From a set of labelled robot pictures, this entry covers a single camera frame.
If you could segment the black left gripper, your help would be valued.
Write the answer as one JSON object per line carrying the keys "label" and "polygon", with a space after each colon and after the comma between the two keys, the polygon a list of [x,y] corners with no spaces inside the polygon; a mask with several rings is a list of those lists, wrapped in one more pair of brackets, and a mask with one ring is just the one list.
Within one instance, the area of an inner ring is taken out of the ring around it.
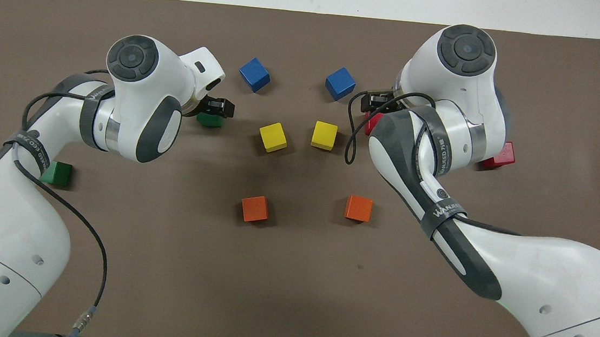
{"label": "black left gripper", "polygon": [[223,119],[232,118],[235,113],[235,105],[227,98],[204,97],[196,108],[196,112],[220,116]]}

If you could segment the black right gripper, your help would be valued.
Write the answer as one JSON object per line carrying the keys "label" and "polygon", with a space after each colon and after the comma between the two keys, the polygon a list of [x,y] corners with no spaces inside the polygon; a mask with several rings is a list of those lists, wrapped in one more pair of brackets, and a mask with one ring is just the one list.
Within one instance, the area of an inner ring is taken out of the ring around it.
{"label": "black right gripper", "polygon": [[360,112],[367,113],[378,110],[384,104],[393,100],[395,95],[390,90],[367,90],[361,97]]}

